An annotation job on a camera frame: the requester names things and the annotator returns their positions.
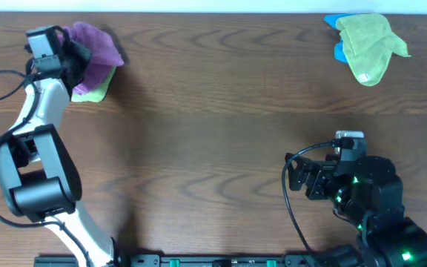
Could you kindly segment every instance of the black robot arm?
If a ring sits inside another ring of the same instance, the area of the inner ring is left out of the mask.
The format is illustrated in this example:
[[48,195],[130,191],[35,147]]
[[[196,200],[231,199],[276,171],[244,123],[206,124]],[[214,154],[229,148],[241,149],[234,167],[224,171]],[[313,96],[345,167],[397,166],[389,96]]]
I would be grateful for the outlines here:
[[[427,234],[404,217],[403,182],[390,159],[366,156],[360,132],[337,132],[336,155],[325,161],[297,156],[288,166],[289,188],[305,184],[310,200],[330,200],[334,214],[354,225],[357,245],[318,255],[323,266],[427,266]],[[286,154],[288,162],[294,154]]]

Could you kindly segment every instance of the light green cloth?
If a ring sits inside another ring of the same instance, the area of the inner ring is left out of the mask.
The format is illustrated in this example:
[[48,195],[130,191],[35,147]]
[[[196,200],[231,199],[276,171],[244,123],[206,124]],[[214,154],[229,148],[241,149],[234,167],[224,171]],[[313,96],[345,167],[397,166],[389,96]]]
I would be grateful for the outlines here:
[[100,102],[102,101],[108,90],[108,85],[110,85],[111,78],[113,78],[113,74],[115,74],[116,67],[113,67],[111,72],[107,75],[103,83],[101,83],[97,88],[93,89],[89,93],[84,93],[82,95],[78,95],[76,93],[72,94],[72,102]]
[[392,53],[408,55],[406,43],[391,31],[388,19],[380,14],[361,14],[337,19],[343,51],[359,83],[376,85],[385,73]]

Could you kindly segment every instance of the wooden table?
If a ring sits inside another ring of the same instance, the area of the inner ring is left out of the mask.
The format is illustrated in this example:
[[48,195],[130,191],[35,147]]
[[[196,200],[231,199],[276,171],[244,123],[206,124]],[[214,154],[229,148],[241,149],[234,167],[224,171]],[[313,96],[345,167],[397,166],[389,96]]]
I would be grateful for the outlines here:
[[[285,152],[360,130],[403,179],[406,215],[427,231],[427,16],[388,16],[411,58],[367,88],[334,59],[323,15],[0,13],[0,69],[24,70],[24,32],[84,21],[113,35],[126,65],[106,100],[73,103],[59,133],[95,221],[130,252],[303,250],[279,174]],[[17,83],[0,78],[0,95]],[[24,92],[0,102],[0,134]],[[309,156],[322,159],[325,151]],[[311,247],[354,243],[330,202],[290,193]],[[0,212],[10,216],[1,198]],[[68,250],[48,230],[0,224],[0,266]]]

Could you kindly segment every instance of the blue cloth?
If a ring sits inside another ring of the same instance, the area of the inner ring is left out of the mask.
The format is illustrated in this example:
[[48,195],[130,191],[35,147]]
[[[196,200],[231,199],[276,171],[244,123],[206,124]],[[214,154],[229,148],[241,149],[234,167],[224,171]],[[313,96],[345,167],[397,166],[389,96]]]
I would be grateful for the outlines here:
[[[337,19],[343,18],[345,16],[352,16],[352,15],[355,15],[355,14],[327,15],[326,17],[324,17],[324,21],[327,22],[327,24],[329,24],[331,27],[337,30],[337,27],[335,26]],[[343,50],[342,38],[340,39],[340,42],[336,44],[334,47],[334,57],[336,60],[340,62],[348,63]]]

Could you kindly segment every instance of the brown table surface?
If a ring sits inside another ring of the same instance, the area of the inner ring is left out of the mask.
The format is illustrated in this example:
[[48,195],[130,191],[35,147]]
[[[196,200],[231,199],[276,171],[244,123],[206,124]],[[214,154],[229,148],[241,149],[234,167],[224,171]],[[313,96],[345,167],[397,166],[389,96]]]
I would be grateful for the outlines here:
[[[304,249],[282,197],[285,152],[336,130],[364,131],[369,153],[393,160],[406,215],[427,231],[427,16],[387,17],[412,57],[394,56],[372,88],[334,59],[323,15],[0,13],[0,69],[24,70],[33,27],[114,35],[126,65],[106,100],[71,104],[59,131],[94,220],[126,251],[282,254]],[[0,95],[17,82],[0,77]],[[0,102],[0,134],[24,98]],[[330,202],[290,197],[312,248],[354,243]],[[0,223],[0,266],[68,252],[47,229]]]

